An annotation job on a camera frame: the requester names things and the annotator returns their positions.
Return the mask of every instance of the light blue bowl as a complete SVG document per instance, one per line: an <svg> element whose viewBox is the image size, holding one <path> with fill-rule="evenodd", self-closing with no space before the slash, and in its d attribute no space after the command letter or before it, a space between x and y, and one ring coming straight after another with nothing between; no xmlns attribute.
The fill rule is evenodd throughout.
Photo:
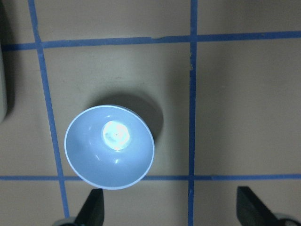
<svg viewBox="0 0 301 226"><path fill-rule="evenodd" d="M65 153L74 172L103 189L136 184L151 168L154 139L145 122L117 105L89 108L70 123Z"/></svg>

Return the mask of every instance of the black object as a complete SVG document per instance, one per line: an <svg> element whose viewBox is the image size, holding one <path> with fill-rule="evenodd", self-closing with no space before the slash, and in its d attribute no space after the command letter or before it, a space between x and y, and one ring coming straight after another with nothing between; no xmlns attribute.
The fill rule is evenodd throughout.
<svg viewBox="0 0 301 226"><path fill-rule="evenodd" d="M92 189L74 223L61 226L102 226L104 221L103 190Z"/></svg>
<svg viewBox="0 0 301 226"><path fill-rule="evenodd" d="M242 226L301 226L293 219L277 219L247 186L237 188L236 215Z"/></svg>

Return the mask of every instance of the beige surface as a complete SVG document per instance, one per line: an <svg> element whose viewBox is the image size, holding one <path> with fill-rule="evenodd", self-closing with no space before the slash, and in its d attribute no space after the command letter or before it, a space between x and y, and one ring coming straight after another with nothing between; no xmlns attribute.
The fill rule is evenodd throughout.
<svg viewBox="0 0 301 226"><path fill-rule="evenodd" d="M0 125L0 175L56 175L37 53L3 59L9 108Z"/></svg>
<svg viewBox="0 0 301 226"><path fill-rule="evenodd" d="M199 0L198 34L301 30L299 0Z"/></svg>
<svg viewBox="0 0 301 226"><path fill-rule="evenodd" d="M196 174L301 172L300 45L198 44Z"/></svg>
<svg viewBox="0 0 301 226"><path fill-rule="evenodd" d="M273 212L301 220L299 180L197 181L194 193L194 225L239 226L236 217L238 186L249 186Z"/></svg>
<svg viewBox="0 0 301 226"><path fill-rule="evenodd" d="M57 181L0 181L0 225L50 226L63 218Z"/></svg>
<svg viewBox="0 0 301 226"><path fill-rule="evenodd" d="M104 191L103 226L187 224L188 182L141 181L117 191ZM84 182L66 182L70 215L76 216L92 187Z"/></svg>
<svg viewBox="0 0 301 226"><path fill-rule="evenodd" d="M45 58L65 175L74 175L63 147L69 123L89 107L114 104L106 97L120 92L154 102L162 111L162 131L149 173L188 173L188 44L56 48L46 49ZM149 114L150 126L157 124Z"/></svg>
<svg viewBox="0 0 301 226"><path fill-rule="evenodd" d="M45 40L189 35L190 2L182 0L39 0Z"/></svg>
<svg viewBox="0 0 301 226"><path fill-rule="evenodd" d="M0 1L0 40L2 44L34 42L27 1Z"/></svg>

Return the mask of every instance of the vertical blue line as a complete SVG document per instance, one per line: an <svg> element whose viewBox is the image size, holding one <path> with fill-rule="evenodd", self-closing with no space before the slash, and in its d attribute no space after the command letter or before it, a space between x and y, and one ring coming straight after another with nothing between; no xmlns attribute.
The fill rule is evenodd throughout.
<svg viewBox="0 0 301 226"><path fill-rule="evenodd" d="M188 181L188 226L193 226L194 211L194 156L195 156L195 118L196 118L196 67L198 0L190 2L190 100L189 100L189 181Z"/></svg>
<svg viewBox="0 0 301 226"><path fill-rule="evenodd" d="M29 6L29 12L30 12L30 17L31 17L31 21L32 21L33 35L34 35L36 49L37 49L37 53L38 53L40 72L41 72L41 77L42 77L42 85L43 85L43 90L44 90L46 109L47 109L47 114L48 114L50 133L51 133L52 145L53 145L54 156L55 156L56 170L57 170L57 175L58 175L58 180L59 180L59 185L60 185L60 190L61 190L63 210L64 210L65 218L68 218L69 217L69 208L68 208L68 202L67 202L65 181L64 181L64 176L63 176L63 168L62 168L62 163L61 163L60 151L59 151L59 147L58 147L57 133L56 133L56 128L55 128L55 120L54 120L54 115L53 115L49 83L48 83L48 78L47 78L46 62L45 62L45 57L44 57L42 41L41 41L41 38L39 36L39 31L38 31L38 18L37 18L37 12L36 12L36 8L35 8L34 0L28 0L28 6Z"/></svg>

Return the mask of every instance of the bright white spot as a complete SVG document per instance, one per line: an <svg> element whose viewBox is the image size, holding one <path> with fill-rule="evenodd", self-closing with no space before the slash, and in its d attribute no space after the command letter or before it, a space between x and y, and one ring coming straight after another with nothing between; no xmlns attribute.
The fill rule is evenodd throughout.
<svg viewBox="0 0 301 226"><path fill-rule="evenodd" d="M119 151L129 145L130 134L122 123L109 121L103 127L103 139L107 146Z"/></svg>

